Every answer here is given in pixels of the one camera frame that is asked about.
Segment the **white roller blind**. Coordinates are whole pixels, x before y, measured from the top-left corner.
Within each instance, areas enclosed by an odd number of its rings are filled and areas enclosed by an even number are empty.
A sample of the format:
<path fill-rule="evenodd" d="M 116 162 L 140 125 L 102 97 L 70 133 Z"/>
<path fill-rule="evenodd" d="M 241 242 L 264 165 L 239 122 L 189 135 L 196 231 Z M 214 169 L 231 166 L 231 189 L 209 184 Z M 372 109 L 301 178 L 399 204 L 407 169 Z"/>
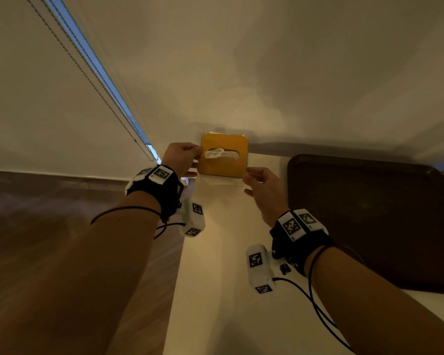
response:
<path fill-rule="evenodd" d="M 157 157 L 61 0 L 0 0 L 0 171 L 127 180 Z"/>

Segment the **black right wrist band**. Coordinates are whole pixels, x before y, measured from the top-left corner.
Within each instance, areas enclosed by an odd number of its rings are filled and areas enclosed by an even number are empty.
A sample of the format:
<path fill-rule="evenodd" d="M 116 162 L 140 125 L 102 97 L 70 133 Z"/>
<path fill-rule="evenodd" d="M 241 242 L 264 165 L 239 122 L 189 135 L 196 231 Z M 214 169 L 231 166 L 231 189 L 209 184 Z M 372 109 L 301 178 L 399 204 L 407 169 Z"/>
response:
<path fill-rule="evenodd" d="M 270 230 L 270 235 L 278 254 L 294 265 L 302 276 L 306 276 L 304 264 L 317 248 L 335 246 L 325 226 L 307 209 L 283 213 Z"/>

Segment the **dark brown tray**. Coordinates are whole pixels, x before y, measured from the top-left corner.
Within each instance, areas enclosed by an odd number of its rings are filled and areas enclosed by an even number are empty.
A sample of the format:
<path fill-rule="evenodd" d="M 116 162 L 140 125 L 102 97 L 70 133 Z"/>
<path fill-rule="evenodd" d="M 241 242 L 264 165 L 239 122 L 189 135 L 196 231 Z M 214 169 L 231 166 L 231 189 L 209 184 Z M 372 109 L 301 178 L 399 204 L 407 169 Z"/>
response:
<path fill-rule="evenodd" d="M 444 293 L 444 175 L 430 166 L 318 155 L 287 164 L 288 204 L 392 284 Z"/>

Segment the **black wrist band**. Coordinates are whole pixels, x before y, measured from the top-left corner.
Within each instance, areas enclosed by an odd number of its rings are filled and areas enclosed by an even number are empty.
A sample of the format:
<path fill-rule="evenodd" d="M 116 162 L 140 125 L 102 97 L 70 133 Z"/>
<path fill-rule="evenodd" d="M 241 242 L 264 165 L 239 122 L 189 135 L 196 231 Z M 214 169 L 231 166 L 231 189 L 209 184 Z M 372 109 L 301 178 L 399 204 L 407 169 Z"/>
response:
<path fill-rule="evenodd" d="M 302 276 L 306 276 L 304 264 L 317 248 L 335 246 L 325 226 L 307 209 L 283 213 L 270 230 L 270 235 L 278 254 L 294 265 Z"/>
<path fill-rule="evenodd" d="M 127 184 L 124 191 L 128 195 L 144 191 L 160 204 L 160 219 L 166 223 L 181 206 L 180 197 L 184 186 L 178 175 L 168 166 L 157 165 L 141 170 Z"/>

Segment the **person's left forearm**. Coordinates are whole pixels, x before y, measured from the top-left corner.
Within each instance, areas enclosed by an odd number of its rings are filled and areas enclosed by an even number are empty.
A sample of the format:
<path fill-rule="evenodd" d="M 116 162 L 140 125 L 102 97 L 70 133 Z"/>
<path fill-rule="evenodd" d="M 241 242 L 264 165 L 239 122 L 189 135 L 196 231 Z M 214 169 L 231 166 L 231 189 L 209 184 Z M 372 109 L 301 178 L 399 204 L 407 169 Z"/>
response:
<path fill-rule="evenodd" d="M 147 267 L 159 202 L 135 191 L 46 266 L 0 319 L 0 355 L 105 355 Z"/>

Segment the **white tissue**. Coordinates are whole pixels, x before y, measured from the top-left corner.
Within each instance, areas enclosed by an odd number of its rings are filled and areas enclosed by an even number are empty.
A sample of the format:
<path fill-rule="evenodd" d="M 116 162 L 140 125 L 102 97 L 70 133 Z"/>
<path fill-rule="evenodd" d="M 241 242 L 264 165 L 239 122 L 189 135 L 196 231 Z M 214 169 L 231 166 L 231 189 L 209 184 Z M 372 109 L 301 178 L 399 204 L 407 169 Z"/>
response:
<path fill-rule="evenodd" d="M 204 153 L 204 157 L 206 159 L 233 159 L 237 160 L 240 157 L 240 154 L 236 150 L 230 150 L 230 149 L 223 149 L 223 148 L 217 148 L 217 149 L 209 149 Z"/>

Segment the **person's right hand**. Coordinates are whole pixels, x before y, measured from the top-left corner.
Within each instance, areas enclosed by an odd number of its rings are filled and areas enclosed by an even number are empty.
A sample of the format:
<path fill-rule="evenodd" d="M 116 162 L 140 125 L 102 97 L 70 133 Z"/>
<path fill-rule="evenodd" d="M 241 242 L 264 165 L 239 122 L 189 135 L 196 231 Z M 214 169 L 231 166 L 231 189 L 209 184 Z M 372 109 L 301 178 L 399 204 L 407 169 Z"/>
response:
<path fill-rule="evenodd" d="M 268 169 L 268 181 L 262 194 L 253 197 L 263 221 L 273 228 L 278 219 L 290 208 L 286 202 L 284 186 L 280 178 Z"/>

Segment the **black left wrist band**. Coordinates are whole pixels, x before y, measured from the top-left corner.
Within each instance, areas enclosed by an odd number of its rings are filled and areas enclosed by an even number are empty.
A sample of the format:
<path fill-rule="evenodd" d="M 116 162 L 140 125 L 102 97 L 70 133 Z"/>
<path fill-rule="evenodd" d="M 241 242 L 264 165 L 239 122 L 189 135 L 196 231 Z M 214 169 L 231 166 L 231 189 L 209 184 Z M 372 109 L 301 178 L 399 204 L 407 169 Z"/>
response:
<path fill-rule="evenodd" d="M 141 170 L 127 184 L 124 191 L 128 195 L 144 191 L 160 204 L 160 219 L 166 223 L 181 206 L 180 197 L 184 186 L 178 175 L 168 166 L 157 165 Z"/>

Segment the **person's left hand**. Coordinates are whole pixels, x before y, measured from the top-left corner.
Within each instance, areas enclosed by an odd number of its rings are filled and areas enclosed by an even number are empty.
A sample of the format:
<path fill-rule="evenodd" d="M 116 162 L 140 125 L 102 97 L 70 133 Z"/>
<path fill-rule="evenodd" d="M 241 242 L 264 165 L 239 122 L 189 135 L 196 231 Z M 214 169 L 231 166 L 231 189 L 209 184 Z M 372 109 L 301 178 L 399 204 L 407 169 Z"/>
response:
<path fill-rule="evenodd" d="M 190 142 L 171 143 L 167 147 L 161 165 L 172 169 L 178 178 L 183 178 L 184 173 L 191 168 L 197 168 L 196 160 L 199 160 L 202 147 Z"/>

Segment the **yellow tissue box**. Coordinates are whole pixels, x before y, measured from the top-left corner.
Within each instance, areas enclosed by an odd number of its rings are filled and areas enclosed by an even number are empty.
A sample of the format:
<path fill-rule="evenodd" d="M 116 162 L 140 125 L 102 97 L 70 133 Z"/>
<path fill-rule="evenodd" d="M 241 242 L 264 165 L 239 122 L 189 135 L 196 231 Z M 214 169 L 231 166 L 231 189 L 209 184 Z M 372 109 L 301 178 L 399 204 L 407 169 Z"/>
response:
<path fill-rule="evenodd" d="M 246 173 L 249 158 L 249 140 L 245 135 L 233 135 L 207 132 L 201 138 L 202 154 L 199 158 L 197 171 L 205 176 L 226 178 L 242 178 Z M 240 157 L 233 159 L 206 159 L 204 153 L 209 149 L 230 149 L 239 152 Z"/>

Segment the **person's right forearm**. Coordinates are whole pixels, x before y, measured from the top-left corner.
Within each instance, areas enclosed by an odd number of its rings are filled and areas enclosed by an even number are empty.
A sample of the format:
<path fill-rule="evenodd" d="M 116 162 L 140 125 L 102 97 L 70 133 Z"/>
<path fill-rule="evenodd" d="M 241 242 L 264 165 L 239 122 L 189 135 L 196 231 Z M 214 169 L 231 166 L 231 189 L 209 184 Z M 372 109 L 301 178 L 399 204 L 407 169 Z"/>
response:
<path fill-rule="evenodd" d="M 304 271 L 356 355 L 444 355 L 444 321 L 335 247 L 319 247 Z"/>

